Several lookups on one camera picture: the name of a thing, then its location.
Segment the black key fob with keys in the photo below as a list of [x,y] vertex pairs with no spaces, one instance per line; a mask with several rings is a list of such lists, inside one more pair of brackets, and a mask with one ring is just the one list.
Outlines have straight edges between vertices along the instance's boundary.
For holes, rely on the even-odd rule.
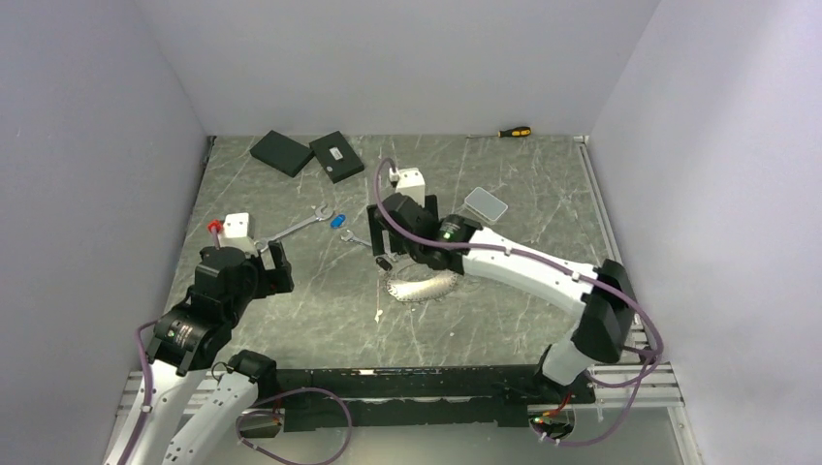
[[385,257],[376,257],[375,263],[386,272],[390,272],[394,268],[391,261]]

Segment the blue key tag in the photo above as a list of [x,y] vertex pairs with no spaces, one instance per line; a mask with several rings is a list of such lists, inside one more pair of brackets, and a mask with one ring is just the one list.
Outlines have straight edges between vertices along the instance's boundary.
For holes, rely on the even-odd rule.
[[343,226],[345,221],[346,216],[344,214],[339,214],[332,219],[332,221],[330,222],[330,227],[332,229],[339,229]]

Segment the metal arc keyring plate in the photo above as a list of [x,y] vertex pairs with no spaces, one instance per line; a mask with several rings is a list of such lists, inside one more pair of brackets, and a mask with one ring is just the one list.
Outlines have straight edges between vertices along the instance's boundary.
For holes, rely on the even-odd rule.
[[458,275],[452,271],[435,272],[431,277],[409,281],[396,273],[388,273],[384,279],[387,293],[399,302],[423,302],[436,300],[449,294],[458,284]]

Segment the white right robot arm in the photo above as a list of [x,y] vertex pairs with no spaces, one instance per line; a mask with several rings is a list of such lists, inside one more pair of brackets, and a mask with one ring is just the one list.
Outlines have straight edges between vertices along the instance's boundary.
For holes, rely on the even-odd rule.
[[537,296],[575,324],[541,355],[534,376],[540,398],[556,402],[595,363],[614,364],[633,324],[635,295],[621,263],[576,263],[520,245],[458,214],[439,218],[434,196],[423,204],[392,194],[368,209],[376,254],[405,254],[433,270],[490,279]]

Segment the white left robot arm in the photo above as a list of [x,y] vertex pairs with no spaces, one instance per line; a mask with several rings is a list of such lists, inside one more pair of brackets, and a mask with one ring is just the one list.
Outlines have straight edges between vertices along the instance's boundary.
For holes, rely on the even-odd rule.
[[205,403],[184,416],[193,394],[231,340],[254,299],[293,290],[292,267],[279,242],[273,267],[229,246],[206,247],[185,298],[153,324],[142,351],[143,380],[106,461],[109,464],[201,464],[251,405],[270,404],[279,390],[275,360],[242,350],[227,363]]

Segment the small silver wrench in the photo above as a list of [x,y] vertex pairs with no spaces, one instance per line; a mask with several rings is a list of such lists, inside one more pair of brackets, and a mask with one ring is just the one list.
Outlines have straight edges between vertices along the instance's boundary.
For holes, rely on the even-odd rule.
[[344,242],[354,243],[363,247],[371,248],[372,244],[363,238],[356,236],[352,231],[346,230],[340,235],[340,239]]

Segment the large silver wrench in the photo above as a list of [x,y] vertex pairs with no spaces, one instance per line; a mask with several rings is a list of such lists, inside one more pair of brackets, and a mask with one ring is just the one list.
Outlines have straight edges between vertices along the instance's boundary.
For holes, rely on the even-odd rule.
[[269,244],[271,242],[279,241],[293,233],[296,233],[310,225],[315,223],[320,223],[324,221],[328,221],[334,215],[334,210],[329,207],[326,203],[322,203],[314,209],[313,215],[297,222],[296,224],[290,226],[289,228],[278,232],[272,236],[264,237],[258,239],[255,242],[256,250],[260,253],[263,253],[268,250]]

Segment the clear plastic box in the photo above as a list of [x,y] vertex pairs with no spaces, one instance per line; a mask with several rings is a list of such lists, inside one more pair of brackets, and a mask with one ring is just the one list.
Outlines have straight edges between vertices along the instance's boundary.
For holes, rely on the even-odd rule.
[[489,224],[495,224],[508,210],[508,204],[482,187],[474,188],[465,198],[464,205]]

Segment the black box with label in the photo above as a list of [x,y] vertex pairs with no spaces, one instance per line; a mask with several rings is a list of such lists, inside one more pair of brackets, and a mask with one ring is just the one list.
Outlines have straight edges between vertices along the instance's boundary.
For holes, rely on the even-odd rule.
[[364,162],[339,131],[311,141],[309,148],[332,184],[364,171]]

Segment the black flat box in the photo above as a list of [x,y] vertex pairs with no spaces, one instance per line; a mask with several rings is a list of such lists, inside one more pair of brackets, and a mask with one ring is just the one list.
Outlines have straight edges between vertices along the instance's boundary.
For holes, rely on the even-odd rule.
[[250,155],[267,166],[296,177],[314,157],[313,151],[275,131],[269,131],[249,150]]

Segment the orange black screwdriver far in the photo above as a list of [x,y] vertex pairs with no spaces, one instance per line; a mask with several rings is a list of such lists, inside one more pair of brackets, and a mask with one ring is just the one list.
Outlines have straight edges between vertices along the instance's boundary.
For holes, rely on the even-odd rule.
[[510,129],[504,129],[497,131],[493,135],[481,135],[481,136],[467,136],[468,139],[487,139],[487,138],[495,138],[495,139],[521,139],[529,137],[532,134],[532,129],[528,126],[519,126]]

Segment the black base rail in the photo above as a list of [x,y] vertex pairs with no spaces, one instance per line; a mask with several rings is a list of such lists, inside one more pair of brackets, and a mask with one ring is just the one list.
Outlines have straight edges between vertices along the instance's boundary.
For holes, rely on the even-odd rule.
[[524,427],[540,407],[592,404],[579,377],[562,394],[536,383],[531,365],[279,369],[259,396],[287,432],[326,427],[493,423]]

